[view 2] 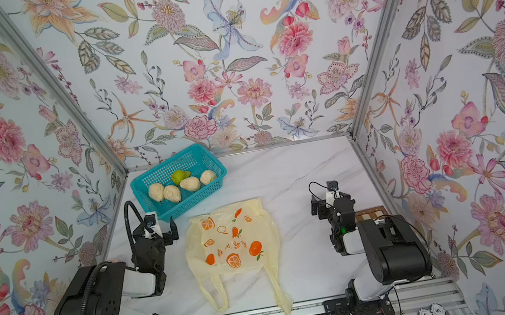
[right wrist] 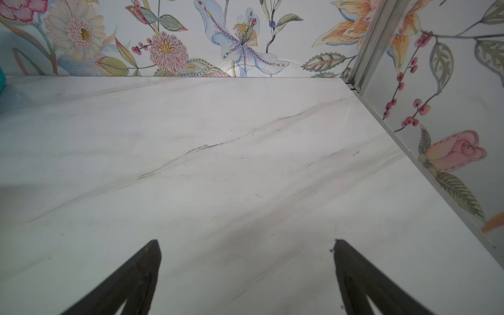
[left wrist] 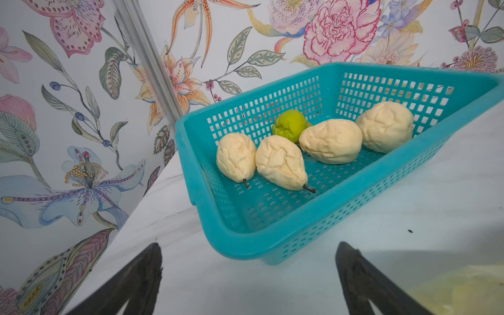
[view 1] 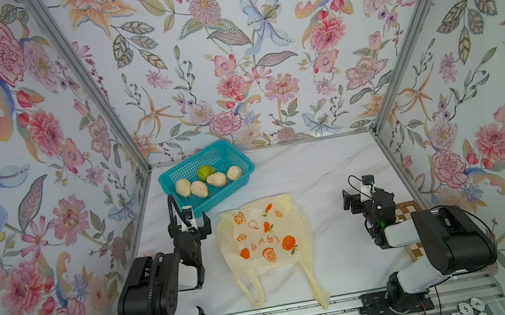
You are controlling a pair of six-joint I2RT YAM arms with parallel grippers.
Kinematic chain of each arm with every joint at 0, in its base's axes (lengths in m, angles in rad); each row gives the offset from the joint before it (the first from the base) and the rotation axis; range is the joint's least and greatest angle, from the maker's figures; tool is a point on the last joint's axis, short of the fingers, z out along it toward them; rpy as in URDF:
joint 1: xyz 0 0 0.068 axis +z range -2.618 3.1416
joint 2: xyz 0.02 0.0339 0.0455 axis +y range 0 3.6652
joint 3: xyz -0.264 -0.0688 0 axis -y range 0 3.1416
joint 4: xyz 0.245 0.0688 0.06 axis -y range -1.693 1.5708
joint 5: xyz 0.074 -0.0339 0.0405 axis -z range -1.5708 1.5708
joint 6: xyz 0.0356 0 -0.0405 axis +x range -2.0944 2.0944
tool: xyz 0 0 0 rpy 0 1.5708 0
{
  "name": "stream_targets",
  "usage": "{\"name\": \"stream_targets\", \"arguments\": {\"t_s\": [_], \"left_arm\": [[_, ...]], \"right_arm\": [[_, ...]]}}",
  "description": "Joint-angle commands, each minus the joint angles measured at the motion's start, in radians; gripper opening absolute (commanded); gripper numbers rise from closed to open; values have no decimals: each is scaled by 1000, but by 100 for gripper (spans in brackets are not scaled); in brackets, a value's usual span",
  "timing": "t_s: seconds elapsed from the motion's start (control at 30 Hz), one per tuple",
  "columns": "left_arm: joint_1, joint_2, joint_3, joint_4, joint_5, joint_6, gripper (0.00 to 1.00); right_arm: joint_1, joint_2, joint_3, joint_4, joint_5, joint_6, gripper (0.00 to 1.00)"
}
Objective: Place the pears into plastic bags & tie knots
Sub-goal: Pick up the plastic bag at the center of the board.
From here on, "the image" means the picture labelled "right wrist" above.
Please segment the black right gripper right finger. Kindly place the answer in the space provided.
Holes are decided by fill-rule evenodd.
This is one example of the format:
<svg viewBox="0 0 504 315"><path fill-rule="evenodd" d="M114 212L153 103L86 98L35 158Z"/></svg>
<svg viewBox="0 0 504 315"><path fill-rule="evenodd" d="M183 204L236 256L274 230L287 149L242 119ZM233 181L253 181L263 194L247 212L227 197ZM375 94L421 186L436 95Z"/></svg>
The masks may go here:
<svg viewBox="0 0 504 315"><path fill-rule="evenodd" d="M347 314L432 314L345 240L332 249L335 275Z"/></svg>

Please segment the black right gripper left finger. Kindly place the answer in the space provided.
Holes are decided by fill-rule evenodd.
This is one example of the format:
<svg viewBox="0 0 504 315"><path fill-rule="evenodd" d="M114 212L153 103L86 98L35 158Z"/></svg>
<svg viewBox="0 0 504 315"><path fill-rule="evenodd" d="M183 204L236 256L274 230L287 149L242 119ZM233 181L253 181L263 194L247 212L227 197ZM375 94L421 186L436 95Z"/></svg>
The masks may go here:
<svg viewBox="0 0 504 315"><path fill-rule="evenodd" d="M64 314L148 314L161 265L157 240L149 241Z"/></svg>

